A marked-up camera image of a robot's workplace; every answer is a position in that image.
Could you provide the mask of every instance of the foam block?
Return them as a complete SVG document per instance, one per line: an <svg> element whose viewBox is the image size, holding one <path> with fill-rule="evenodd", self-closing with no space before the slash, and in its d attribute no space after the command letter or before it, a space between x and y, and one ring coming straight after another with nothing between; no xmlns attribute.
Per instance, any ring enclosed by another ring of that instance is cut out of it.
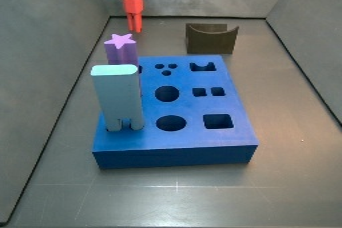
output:
<svg viewBox="0 0 342 228"><path fill-rule="evenodd" d="M123 0L123 8L127 15L129 29L139 33L143 28L142 12L145 9L143 0Z"/></svg>
<svg viewBox="0 0 342 228"><path fill-rule="evenodd" d="M138 67L131 64L95 65L91 76L109 131L122 129L123 119L130 119L134 130L142 129L145 118Z"/></svg>
<svg viewBox="0 0 342 228"><path fill-rule="evenodd" d="M139 57L145 128L106 130L93 153L103 169L247 163L258 139L222 57Z"/></svg>
<svg viewBox="0 0 342 228"><path fill-rule="evenodd" d="M137 41L133 34L113 34L113 39L105 42L109 64L134 64L138 66Z"/></svg>

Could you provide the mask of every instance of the blue shape sorter block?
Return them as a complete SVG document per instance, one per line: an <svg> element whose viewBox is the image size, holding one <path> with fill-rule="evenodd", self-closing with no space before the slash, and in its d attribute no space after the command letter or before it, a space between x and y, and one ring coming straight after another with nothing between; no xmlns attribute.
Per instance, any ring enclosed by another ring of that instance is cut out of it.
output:
<svg viewBox="0 0 342 228"><path fill-rule="evenodd" d="M139 65L146 125L109 132L101 115L99 167L249 162L259 143L222 57L139 57Z"/></svg>

